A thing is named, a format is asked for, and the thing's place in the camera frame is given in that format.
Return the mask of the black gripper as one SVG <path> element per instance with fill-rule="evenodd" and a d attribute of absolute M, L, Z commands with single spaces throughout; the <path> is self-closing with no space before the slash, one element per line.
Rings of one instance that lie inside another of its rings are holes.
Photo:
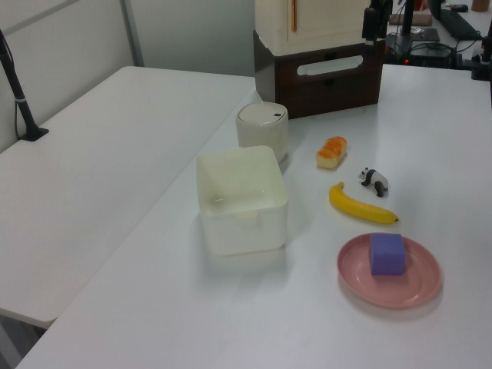
<path fill-rule="evenodd" d="M 383 39 L 387 34 L 387 14 L 392 11 L 392 0 L 371 0 L 364 10 L 362 38 L 367 42 Z"/>

